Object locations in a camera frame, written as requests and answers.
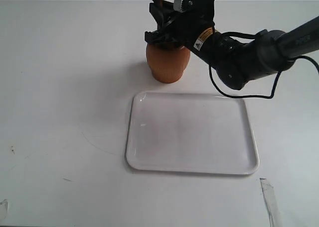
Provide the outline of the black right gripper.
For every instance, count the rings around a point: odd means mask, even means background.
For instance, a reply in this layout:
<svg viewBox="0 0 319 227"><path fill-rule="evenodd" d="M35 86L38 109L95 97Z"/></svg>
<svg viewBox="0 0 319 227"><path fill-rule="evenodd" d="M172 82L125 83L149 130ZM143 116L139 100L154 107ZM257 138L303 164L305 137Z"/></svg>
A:
<svg viewBox="0 0 319 227"><path fill-rule="evenodd" d="M193 53L212 53L214 50L214 4L204 10L181 13L174 11L172 2L163 0L162 5L150 3L149 12L157 28L164 26L164 33L146 31L144 38L147 44L157 48L184 46Z"/></svg>

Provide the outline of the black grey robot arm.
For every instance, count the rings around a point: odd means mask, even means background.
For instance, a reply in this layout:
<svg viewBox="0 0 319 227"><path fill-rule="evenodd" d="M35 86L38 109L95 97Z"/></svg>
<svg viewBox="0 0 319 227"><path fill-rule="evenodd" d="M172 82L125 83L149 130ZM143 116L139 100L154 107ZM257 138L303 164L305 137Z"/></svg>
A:
<svg viewBox="0 0 319 227"><path fill-rule="evenodd" d="M233 90L269 75L279 77L297 59L319 48L319 20L314 18L290 32L262 30L256 34L221 33L215 29L215 0L152 0L155 31L145 32L146 58L153 77L178 81L191 54Z"/></svg>

